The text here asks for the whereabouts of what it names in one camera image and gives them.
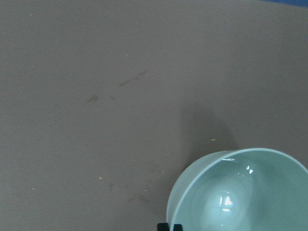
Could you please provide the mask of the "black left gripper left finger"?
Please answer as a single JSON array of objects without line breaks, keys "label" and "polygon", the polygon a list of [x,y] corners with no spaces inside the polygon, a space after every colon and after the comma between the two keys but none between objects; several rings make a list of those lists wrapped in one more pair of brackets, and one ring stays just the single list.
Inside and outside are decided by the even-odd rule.
[{"label": "black left gripper left finger", "polygon": [[157,231],[169,231],[168,223],[158,223],[157,224]]}]

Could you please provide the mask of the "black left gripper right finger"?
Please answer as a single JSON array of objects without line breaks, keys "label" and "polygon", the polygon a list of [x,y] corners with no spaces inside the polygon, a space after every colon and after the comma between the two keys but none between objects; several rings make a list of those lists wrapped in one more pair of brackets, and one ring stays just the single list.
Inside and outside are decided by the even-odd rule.
[{"label": "black left gripper right finger", "polygon": [[173,231],[182,231],[182,225],[181,224],[174,224]]}]

